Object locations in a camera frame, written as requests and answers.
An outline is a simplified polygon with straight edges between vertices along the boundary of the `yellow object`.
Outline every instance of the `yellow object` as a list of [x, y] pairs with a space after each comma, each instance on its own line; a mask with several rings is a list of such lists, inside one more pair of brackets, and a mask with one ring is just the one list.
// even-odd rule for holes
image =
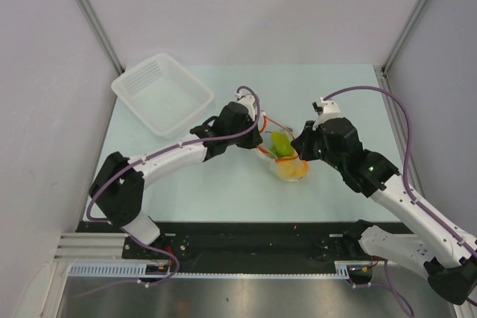
[[277, 162], [275, 174], [283, 180], [299, 180], [308, 173], [308, 163], [299, 159]]

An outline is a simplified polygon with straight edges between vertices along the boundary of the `light blue table surface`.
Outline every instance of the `light blue table surface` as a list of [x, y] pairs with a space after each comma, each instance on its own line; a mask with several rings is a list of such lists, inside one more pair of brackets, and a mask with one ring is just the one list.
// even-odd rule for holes
[[[256, 91], [267, 114], [300, 132], [316, 118], [312, 102], [348, 86], [378, 86], [372, 65], [191, 66], [214, 93], [204, 116], [218, 115], [234, 101], [238, 86]], [[364, 147], [401, 165], [382, 96], [359, 91], [334, 98], [358, 129]], [[99, 165], [112, 152], [147, 153], [177, 142], [155, 136], [120, 101], [111, 118]], [[143, 210], [154, 220], [235, 222], [398, 221], [371, 199], [351, 191], [340, 174], [322, 162], [310, 163], [309, 176], [283, 182], [251, 150], [229, 147], [208, 162], [179, 170], [146, 190]], [[104, 217], [98, 208], [93, 215]]]

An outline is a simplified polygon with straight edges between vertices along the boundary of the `white wall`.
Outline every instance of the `white wall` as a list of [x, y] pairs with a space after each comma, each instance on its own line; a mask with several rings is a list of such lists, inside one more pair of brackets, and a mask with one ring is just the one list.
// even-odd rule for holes
[[90, 0], [121, 63], [382, 65], [417, 0]]
[[391, 68], [429, 201], [477, 234], [477, 1], [431, 0]]
[[75, 0], [0, 0], [0, 316], [73, 229], [115, 72]]

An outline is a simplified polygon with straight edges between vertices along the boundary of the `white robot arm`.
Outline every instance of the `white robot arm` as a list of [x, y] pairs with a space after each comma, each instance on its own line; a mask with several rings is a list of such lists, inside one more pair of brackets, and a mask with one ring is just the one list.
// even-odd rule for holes
[[237, 101], [228, 103], [219, 116], [207, 119], [190, 130], [179, 143], [162, 150], [126, 158], [119, 152], [110, 154], [96, 176], [89, 195], [91, 208], [98, 205], [106, 221], [149, 245], [160, 235], [157, 225], [142, 210], [144, 190], [157, 180], [183, 168], [205, 162], [237, 145], [254, 149], [262, 143], [257, 125], [259, 103], [255, 95], [236, 93]]
[[333, 100], [313, 104], [316, 121], [306, 122], [291, 143], [305, 160], [320, 159], [338, 170], [352, 190], [396, 215], [419, 240], [392, 235], [360, 220], [348, 234], [368, 255], [396, 262], [427, 279], [444, 299], [462, 304], [477, 284], [477, 243], [413, 188], [384, 156], [362, 147], [356, 128]]

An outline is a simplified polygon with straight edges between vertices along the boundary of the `translucent plastic basket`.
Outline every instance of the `translucent plastic basket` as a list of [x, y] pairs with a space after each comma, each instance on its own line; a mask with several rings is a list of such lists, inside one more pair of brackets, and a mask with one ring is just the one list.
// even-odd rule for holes
[[111, 88], [152, 132], [167, 139], [201, 117], [214, 99], [210, 89], [167, 54], [128, 69]]

